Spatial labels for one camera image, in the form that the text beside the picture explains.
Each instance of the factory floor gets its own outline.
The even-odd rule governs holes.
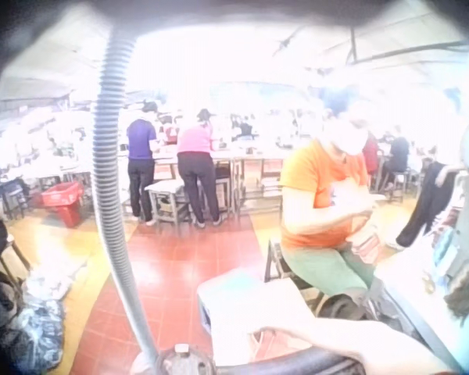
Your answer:
[[[377,212],[381,236],[395,235],[408,220],[413,199],[385,204]],[[80,268],[66,297],[63,360],[56,374],[128,373],[138,354],[93,218],[75,229],[53,215],[35,210],[9,224],[32,265],[70,264]],[[267,241],[279,235],[278,214],[242,216],[221,227],[196,230],[184,225],[177,237],[171,227],[162,233],[126,222],[132,270],[149,326],[159,348],[188,342],[211,352],[209,336],[199,324],[196,287],[237,267],[262,276]],[[381,257],[392,255],[386,248]]]

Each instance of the purple shirt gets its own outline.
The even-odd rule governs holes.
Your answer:
[[[153,159],[153,153],[149,149],[149,141],[156,139],[156,130],[149,121],[135,120],[127,128],[127,136],[129,159]]]

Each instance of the flexible hose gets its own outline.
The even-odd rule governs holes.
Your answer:
[[[106,48],[101,87],[95,106],[92,144],[95,215],[102,246],[141,351],[153,366],[158,352],[138,297],[125,242],[118,188],[118,118],[125,100],[127,68],[135,37],[117,28]]]

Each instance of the pink shirt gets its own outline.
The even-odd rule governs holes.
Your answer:
[[[208,152],[211,150],[212,125],[198,124],[179,130],[177,152]]]

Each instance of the face mask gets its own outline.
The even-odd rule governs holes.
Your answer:
[[[367,143],[367,129],[357,129],[348,121],[336,121],[330,124],[330,141],[336,148],[348,155],[358,155]]]

